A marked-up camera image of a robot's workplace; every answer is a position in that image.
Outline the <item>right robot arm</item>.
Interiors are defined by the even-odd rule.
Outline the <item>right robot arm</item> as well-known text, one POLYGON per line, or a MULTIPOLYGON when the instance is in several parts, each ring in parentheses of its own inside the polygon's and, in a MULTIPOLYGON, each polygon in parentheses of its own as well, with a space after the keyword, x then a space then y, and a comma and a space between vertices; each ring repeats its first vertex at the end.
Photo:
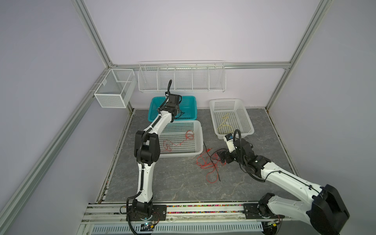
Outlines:
POLYGON ((321 235, 340 234, 350 213, 335 187, 304 180, 255 154, 253 145, 242 138, 238 129, 226 134, 223 140, 228 148, 220 153, 223 163, 236 162, 254 180, 271 182, 297 198, 291 200, 267 193, 258 202, 261 217, 284 215, 311 225, 321 235))

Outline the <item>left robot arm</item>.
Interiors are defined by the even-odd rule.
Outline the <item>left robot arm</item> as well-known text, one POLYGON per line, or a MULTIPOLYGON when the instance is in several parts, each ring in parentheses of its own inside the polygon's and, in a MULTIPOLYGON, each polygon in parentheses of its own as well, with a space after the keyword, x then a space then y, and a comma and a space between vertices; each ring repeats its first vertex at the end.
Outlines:
POLYGON ((159 135, 167 124, 175 120, 180 111, 182 98, 170 92, 171 85, 172 80, 168 82, 165 100, 158 107, 155 120, 145 130, 137 131, 135 135, 134 155, 139 172, 138 190, 136 195, 127 200, 132 200, 131 212, 143 219, 149 219, 153 214, 152 180, 155 164, 161 154, 159 135))

